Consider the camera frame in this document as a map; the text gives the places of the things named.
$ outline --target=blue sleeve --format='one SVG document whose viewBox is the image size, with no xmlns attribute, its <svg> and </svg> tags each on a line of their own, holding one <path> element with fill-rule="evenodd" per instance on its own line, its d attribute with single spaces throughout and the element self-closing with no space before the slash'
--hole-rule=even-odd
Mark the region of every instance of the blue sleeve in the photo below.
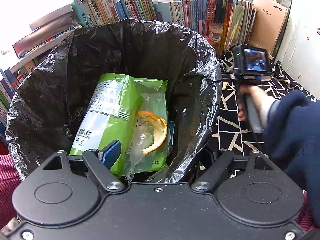
<svg viewBox="0 0 320 240">
<path fill-rule="evenodd" d="M 266 154 L 302 189 L 320 226 L 320 101 L 295 90 L 286 95 L 268 120 Z"/>
</svg>

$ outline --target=triangular cutout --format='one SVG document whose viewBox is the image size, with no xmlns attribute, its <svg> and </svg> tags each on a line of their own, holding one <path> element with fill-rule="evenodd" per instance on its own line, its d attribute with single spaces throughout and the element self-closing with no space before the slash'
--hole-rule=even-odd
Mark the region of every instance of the triangular cutout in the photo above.
<svg viewBox="0 0 320 240">
<path fill-rule="evenodd" d="M 44 168 L 44 171 L 53 171 L 62 169 L 61 156 L 55 156 Z"/>
<path fill-rule="evenodd" d="M 266 161 L 260 156 L 256 156 L 256 159 L 254 162 L 254 168 L 256 170 L 267 170 L 267 171 L 273 170 L 273 168 L 271 168 L 271 166 L 267 164 Z"/>
</svg>

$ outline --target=orange peel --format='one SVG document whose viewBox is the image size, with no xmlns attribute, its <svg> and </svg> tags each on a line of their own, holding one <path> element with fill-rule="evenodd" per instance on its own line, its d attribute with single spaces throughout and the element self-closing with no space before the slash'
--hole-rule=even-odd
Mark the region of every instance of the orange peel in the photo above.
<svg viewBox="0 0 320 240">
<path fill-rule="evenodd" d="M 143 119 L 143 123 L 149 122 L 153 126 L 153 144 L 142 150 L 143 154 L 147 155 L 158 149 L 163 144 L 167 137 L 168 125 L 163 118 L 153 113 L 139 111 L 137 114 Z"/>
</svg>

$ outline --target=trash can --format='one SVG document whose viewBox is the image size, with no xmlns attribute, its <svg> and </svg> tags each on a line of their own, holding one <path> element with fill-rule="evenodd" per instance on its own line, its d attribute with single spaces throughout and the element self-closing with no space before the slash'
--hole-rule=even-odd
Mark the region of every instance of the trash can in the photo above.
<svg viewBox="0 0 320 240">
<path fill-rule="evenodd" d="M 168 167 L 148 182 L 183 179 L 218 116 L 222 79 L 215 50 L 189 28 L 126 19 L 76 29 L 17 89 L 6 136 L 22 180 L 54 151 L 70 151 L 98 79 L 110 72 L 168 80 L 173 147 Z"/>
</svg>

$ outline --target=handheld camera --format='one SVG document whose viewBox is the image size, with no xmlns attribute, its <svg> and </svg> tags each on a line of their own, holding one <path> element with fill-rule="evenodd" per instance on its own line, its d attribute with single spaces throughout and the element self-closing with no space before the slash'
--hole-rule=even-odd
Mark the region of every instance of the handheld camera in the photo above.
<svg viewBox="0 0 320 240">
<path fill-rule="evenodd" d="M 265 49 L 239 45 L 232 52 L 235 64 L 233 82 L 237 86 L 241 84 L 260 85 L 271 79 L 271 67 Z M 251 96 L 248 94 L 239 95 L 239 99 L 251 132 L 263 133 L 259 110 L 254 106 Z"/>
</svg>

